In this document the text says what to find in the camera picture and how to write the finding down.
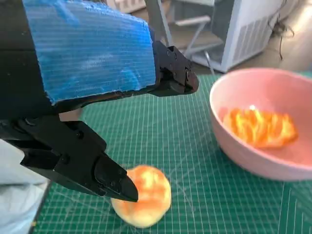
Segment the bare left robot hand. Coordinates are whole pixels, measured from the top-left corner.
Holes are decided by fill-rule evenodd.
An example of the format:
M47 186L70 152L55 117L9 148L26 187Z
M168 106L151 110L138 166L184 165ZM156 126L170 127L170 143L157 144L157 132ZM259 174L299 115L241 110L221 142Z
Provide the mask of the bare left robot hand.
M0 3L0 137L21 165L68 189L136 202L106 142L61 113L94 102L188 95L191 62L156 40L146 21L89 0Z

